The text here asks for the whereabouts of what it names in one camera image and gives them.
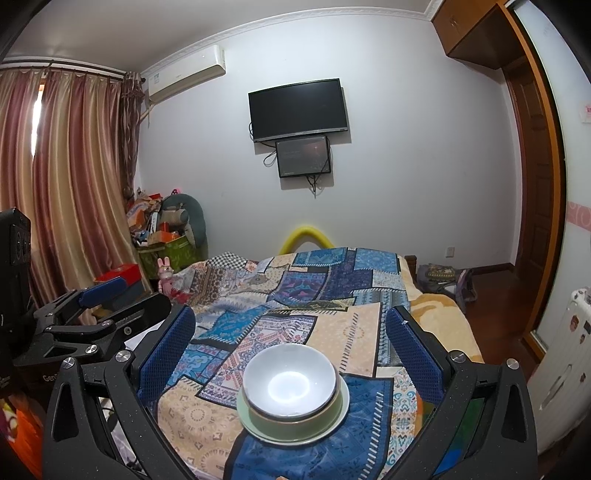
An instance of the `white bowl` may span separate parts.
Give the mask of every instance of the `white bowl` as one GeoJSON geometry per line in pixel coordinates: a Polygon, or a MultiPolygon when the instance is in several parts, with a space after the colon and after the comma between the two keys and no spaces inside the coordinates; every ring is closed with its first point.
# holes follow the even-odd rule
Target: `white bowl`
{"type": "Polygon", "coordinates": [[[322,353],[300,343],[258,352],[244,369],[248,402],[269,417],[296,420],[322,409],[336,392],[336,371],[322,353]]]}

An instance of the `curtain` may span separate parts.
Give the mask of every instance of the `curtain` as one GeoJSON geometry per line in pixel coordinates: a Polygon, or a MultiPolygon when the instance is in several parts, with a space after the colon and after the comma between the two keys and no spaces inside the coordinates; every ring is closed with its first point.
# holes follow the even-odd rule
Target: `curtain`
{"type": "Polygon", "coordinates": [[[128,72],[121,83],[121,124],[119,132],[119,179],[121,192],[126,204],[134,198],[134,175],[138,161],[139,116],[144,99],[142,80],[139,73],[128,72]]]}
{"type": "Polygon", "coordinates": [[[118,178],[121,82],[47,75],[33,162],[43,302],[137,263],[118,178]]]}
{"type": "Polygon", "coordinates": [[[42,301],[34,278],[39,275],[31,131],[33,106],[41,83],[40,70],[0,71],[0,211],[17,207],[31,220],[31,293],[42,301]]]}

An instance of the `pink decorative border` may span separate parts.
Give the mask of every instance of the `pink decorative border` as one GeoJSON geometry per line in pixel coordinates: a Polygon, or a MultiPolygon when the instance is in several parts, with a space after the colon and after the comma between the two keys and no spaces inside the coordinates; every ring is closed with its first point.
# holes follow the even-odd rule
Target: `pink decorative border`
{"type": "Polygon", "coordinates": [[[591,208],[575,202],[568,202],[566,221],[591,232],[591,208]]]}

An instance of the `metal screw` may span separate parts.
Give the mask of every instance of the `metal screw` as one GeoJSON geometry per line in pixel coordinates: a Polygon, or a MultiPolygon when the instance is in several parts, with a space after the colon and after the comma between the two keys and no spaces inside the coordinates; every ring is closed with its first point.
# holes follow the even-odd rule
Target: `metal screw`
{"type": "Polygon", "coordinates": [[[519,362],[514,358],[509,358],[507,360],[507,366],[512,370],[517,370],[519,368],[519,362]]]}
{"type": "Polygon", "coordinates": [[[64,358],[63,361],[61,362],[61,367],[68,369],[74,366],[74,364],[76,363],[76,360],[74,360],[71,356],[69,356],[68,358],[64,358]]]}
{"type": "Polygon", "coordinates": [[[117,355],[115,355],[115,360],[123,363],[123,362],[126,362],[127,360],[129,360],[130,357],[131,357],[131,352],[129,350],[121,350],[121,351],[117,352],[117,355]]]}
{"type": "Polygon", "coordinates": [[[460,350],[452,350],[449,352],[449,356],[457,364],[462,364],[466,361],[466,354],[460,350]]]}

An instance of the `ceiling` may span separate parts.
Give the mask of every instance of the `ceiling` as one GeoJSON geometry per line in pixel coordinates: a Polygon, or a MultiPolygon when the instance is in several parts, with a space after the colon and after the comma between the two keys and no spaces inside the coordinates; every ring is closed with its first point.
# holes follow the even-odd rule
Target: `ceiling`
{"type": "Polygon", "coordinates": [[[436,0],[52,0],[8,57],[41,56],[144,71],[210,35],[316,8],[384,7],[423,14],[436,0]]]}

